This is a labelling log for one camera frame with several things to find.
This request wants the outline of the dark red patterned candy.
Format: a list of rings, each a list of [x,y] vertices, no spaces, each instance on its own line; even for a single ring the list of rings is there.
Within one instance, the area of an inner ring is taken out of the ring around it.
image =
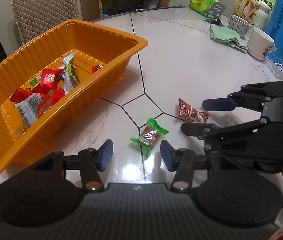
[[[209,114],[193,108],[181,98],[178,99],[179,117],[192,124],[206,124]]]

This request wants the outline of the green brown candy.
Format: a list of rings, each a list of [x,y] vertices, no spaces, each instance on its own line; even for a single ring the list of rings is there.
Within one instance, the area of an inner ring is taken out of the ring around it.
[[[157,142],[168,133],[169,131],[162,128],[154,118],[149,118],[139,137],[131,137],[130,141],[140,145],[145,151],[145,157],[148,158]]]

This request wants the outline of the large red gold snack pack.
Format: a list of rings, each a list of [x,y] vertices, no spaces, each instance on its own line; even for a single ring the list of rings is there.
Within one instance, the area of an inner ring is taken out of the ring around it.
[[[52,89],[46,94],[40,93],[41,102],[38,106],[38,118],[40,118],[44,113],[46,113],[54,104],[65,96],[65,91],[63,88]]]

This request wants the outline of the black-white snack packet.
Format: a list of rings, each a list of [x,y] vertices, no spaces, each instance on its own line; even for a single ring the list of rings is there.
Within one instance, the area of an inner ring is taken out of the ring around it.
[[[15,107],[27,128],[38,120],[38,107],[41,100],[40,94],[33,93],[24,101],[15,104]]]

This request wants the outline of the grey-blue foil snack pouch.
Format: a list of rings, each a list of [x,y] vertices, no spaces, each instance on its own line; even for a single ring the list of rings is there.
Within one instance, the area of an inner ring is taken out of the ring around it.
[[[75,53],[71,53],[62,59],[63,66],[60,67],[63,72],[61,73],[63,79],[63,90],[68,94],[73,88],[79,85],[80,79],[78,70],[74,65]]]

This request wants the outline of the red candy pack white label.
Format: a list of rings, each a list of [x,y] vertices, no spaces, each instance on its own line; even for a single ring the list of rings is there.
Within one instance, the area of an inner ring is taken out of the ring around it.
[[[57,83],[63,69],[44,69],[41,75],[39,85],[35,87],[35,93],[46,94],[52,89],[57,89]]]

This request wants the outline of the small red candy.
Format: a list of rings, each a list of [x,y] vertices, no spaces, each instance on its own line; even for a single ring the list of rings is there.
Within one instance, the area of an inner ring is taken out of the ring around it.
[[[101,68],[103,68],[104,65],[103,64],[98,64],[92,67],[92,74],[96,73],[98,70],[100,70]]]

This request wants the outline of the red gold candy pack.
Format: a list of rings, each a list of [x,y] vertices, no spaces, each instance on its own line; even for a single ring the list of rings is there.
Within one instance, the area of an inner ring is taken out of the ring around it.
[[[31,96],[35,92],[35,89],[31,88],[18,88],[10,97],[10,101],[14,103],[20,103],[26,100],[29,96]]]

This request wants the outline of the yellow green candy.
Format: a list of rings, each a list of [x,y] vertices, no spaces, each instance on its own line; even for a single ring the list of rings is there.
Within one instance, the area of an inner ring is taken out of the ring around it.
[[[41,74],[37,73],[29,79],[28,87],[30,89],[34,89],[37,85],[39,85],[40,81],[41,81]]]

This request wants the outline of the blue-label plastic packet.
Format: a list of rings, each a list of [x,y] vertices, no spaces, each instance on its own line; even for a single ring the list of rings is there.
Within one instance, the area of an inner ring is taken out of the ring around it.
[[[283,63],[278,63],[276,61],[270,60],[267,68],[274,77],[283,81]]]

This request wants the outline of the white cartoon mug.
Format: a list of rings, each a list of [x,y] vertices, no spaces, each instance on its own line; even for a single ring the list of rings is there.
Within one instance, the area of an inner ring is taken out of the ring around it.
[[[274,40],[259,28],[254,27],[247,43],[248,53],[263,61],[269,53],[276,51]]]

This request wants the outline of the green folded cloth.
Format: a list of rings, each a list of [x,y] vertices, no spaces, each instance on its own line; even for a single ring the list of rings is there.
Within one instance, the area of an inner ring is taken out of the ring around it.
[[[240,38],[236,31],[226,27],[219,27],[215,24],[210,25],[209,31],[211,39],[230,46],[231,48],[240,50],[244,53],[248,51],[245,42],[242,40],[242,38]]]

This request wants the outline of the patterned white mug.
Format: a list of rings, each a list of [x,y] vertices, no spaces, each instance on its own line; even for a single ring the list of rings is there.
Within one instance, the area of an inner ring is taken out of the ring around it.
[[[248,33],[250,23],[236,15],[230,15],[228,20],[228,28],[236,31],[240,38],[244,38]]]

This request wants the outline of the green tissue pack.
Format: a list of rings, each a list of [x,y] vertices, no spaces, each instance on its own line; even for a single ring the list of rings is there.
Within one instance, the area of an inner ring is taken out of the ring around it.
[[[219,0],[190,0],[189,7],[204,17],[210,18],[208,12],[216,2],[219,2]]]

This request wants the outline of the quilted beige chair back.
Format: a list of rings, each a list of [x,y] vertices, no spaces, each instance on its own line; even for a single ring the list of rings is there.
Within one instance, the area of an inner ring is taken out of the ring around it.
[[[68,19],[78,19],[77,0],[10,0],[22,44]]]

